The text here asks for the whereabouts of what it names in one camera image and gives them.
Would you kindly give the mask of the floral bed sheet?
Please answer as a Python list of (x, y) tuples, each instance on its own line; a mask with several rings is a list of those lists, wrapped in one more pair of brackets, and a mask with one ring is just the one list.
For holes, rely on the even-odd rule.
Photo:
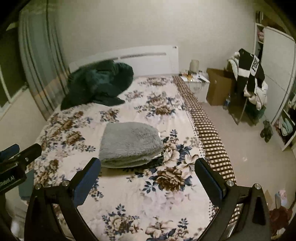
[(123, 104), (57, 110), (29, 165), (46, 187), (71, 179), (96, 157), (101, 171), (78, 209), (99, 240), (197, 240), (215, 212), (194, 172), (223, 147), (179, 77), (140, 77)]

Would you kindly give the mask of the black and white jacket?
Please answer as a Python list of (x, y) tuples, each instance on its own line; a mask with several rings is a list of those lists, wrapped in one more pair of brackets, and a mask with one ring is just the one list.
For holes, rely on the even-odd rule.
[(262, 88), (265, 79), (264, 70), (256, 55), (244, 49), (239, 50), (239, 68), (237, 83), (239, 91), (246, 87), (247, 91), (257, 94), (257, 88)]

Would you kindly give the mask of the brown checkered blanket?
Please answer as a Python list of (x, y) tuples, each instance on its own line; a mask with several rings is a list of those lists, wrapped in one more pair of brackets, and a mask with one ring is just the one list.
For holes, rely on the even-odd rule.
[(193, 121), (193, 129), (202, 143), (205, 160), (214, 171), (219, 172), (224, 180), (236, 183), (230, 159), (212, 121), (189, 89), (187, 82), (184, 82), (179, 76), (174, 76), (173, 80), (188, 108)]

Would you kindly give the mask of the white puffy coat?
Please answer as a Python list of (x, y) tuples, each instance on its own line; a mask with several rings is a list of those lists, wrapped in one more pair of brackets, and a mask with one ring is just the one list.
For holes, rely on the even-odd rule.
[[(239, 51), (235, 52), (232, 57), (227, 60), (227, 70), (234, 74), (234, 78), (237, 81), (238, 68), (239, 68)], [(267, 90), (268, 84), (264, 82), (262, 88), (257, 88), (257, 94), (253, 94), (247, 91), (246, 87), (244, 88), (243, 94), (248, 98), (249, 102), (256, 106), (257, 110), (262, 109), (263, 106), (267, 105)]]

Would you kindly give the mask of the white wardrobe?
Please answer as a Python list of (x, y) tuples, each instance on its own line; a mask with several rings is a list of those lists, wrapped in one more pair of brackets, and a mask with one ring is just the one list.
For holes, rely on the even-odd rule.
[(264, 115), (274, 128), (295, 79), (295, 41), (284, 32), (256, 23), (253, 53), (261, 59), (268, 85)]

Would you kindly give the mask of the grey jar on nightstand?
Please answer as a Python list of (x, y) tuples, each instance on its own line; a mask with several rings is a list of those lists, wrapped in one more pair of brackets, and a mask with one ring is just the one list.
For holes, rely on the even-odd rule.
[(191, 60), (189, 70), (192, 73), (198, 73), (198, 71), (199, 71), (199, 60), (194, 60), (194, 59)]

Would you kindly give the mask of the green curtain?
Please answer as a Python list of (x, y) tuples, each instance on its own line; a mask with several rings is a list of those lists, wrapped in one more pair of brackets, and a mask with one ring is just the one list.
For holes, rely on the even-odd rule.
[(48, 119), (68, 92), (68, 68), (57, 29), (57, 1), (30, 1), (18, 19), (18, 42), (31, 95)]

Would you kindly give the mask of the window frame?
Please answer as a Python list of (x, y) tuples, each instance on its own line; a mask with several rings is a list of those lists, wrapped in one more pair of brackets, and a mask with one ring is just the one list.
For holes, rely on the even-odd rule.
[(1, 35), (1, 116), (27, 89), (19, 49), (18, 23), (11, 23)]

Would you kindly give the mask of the grey fluffy pants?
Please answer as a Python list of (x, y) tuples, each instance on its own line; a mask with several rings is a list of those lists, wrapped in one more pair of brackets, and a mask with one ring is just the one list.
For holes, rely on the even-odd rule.
[(158, 130), (146, 123), (108, 123), (100, 142), (99, 160), (105, 168), (137, 167), (141, 142), (155, 137), (159, 137)]

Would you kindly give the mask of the large cardboard box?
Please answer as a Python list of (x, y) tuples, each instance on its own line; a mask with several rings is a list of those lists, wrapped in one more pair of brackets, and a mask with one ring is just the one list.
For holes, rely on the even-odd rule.
[(227, 70), (208, 68), (209, 89), (207, 93), (207, 102), (211, 106), (223, 105), (226, 98), (231, 94), (236, 82), (234, 74)]

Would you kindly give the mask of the white nightstand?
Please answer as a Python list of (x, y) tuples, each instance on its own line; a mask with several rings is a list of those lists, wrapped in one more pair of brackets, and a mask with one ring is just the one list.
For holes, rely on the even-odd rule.
[(191, 71), (181, 72), (179, 76), (188, 85), (198, 102), (207, 102), (206, 97), (210, 85), (210, 81), (207, 78), (200, 73)]

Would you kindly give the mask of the white bed headboard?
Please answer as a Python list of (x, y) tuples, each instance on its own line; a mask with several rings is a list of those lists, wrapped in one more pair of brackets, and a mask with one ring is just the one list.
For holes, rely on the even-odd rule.
[(97, 53), (70, 63), (69, 70), (74, 72), (82, 66), (104, 60), (132, 66), (135, 77), (179, 74), (179, 49), (171, 45), (133, 47)]

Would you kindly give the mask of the dark green blanket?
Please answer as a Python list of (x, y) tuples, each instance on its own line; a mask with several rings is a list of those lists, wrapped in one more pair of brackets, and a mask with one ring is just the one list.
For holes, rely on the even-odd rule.
[(97, 103), (117, 106), (125, 101), (118, 96), (126, 91), (133, 82), (132, 66), (105, 60), (80, 67), (68, 77), (68, 90), (60, 109)]

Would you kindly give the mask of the dark slippers on floor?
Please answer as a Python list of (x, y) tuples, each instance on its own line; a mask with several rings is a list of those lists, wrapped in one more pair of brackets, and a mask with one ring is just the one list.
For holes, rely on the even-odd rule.
[(260, 137), (264, 138), (264, 141), (267, 143), (270, 141), (271, 137), (273, 136), (273, 129), (271, 127), (271, 124), (269, 121), (264, 120), (263, 121), (264, 128), (260, 132)]

